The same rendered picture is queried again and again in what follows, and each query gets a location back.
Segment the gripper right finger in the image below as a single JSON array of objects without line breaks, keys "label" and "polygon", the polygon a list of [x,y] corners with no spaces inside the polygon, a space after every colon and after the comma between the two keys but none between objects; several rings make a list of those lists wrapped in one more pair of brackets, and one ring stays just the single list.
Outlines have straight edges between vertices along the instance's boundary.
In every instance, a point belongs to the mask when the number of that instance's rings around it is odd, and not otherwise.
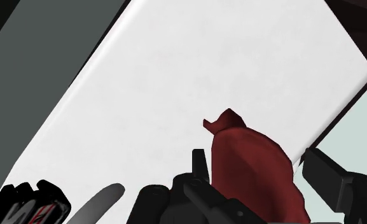
[{"label": "gripper right finger", "polygon": [[346,171],[318,148],[303,154],[302,176],[343,224],[367,224],[367,175]]}]

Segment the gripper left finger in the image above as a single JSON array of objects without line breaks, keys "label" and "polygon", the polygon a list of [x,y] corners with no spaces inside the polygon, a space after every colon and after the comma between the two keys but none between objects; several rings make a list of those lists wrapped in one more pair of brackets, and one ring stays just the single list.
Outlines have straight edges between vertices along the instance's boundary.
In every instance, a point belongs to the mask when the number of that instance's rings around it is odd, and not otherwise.
[{"label": "gripper left finger", "polygon": [[175,176],[172,188],[140,190],[127,224],[265,224],[241,201],[211,186],[203,149],[194,149],[191,157],[192,171]]}]

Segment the dark red vase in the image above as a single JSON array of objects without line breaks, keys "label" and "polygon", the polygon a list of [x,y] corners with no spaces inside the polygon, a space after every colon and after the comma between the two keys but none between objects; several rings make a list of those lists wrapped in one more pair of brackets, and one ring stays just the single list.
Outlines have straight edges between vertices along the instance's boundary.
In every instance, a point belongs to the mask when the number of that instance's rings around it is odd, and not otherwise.
[{"label": "dark red vase", "polygon": [[214,122],[204,120],[203,126],[214,136],[211,182],[216,190],[266,222],[310,223],[291,160],[275,141],[247,127],[232,109]]}]

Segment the white table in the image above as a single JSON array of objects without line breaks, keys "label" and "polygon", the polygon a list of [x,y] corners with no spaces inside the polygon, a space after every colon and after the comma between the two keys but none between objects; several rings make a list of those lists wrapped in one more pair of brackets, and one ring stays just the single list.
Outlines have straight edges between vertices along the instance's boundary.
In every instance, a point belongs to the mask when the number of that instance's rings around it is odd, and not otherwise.
[{"label": "white table", "polygon": [[170,186],[230,108],[296,162],[367,82],[367,60],[324,0],[131,0],[12,170],[73,211],[112,183],[99,224]]}]

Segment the black object with red-white print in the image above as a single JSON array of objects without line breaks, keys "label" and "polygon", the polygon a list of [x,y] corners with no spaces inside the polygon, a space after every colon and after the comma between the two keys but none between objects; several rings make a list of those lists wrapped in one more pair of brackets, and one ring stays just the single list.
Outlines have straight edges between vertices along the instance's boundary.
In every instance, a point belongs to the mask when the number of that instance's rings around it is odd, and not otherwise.
[{"label": "black object with red-white print", "polygon": [[28,182],[0,191],[0,224],[62,224],[71,203],[56,185],[42,179],[33,190]]}]

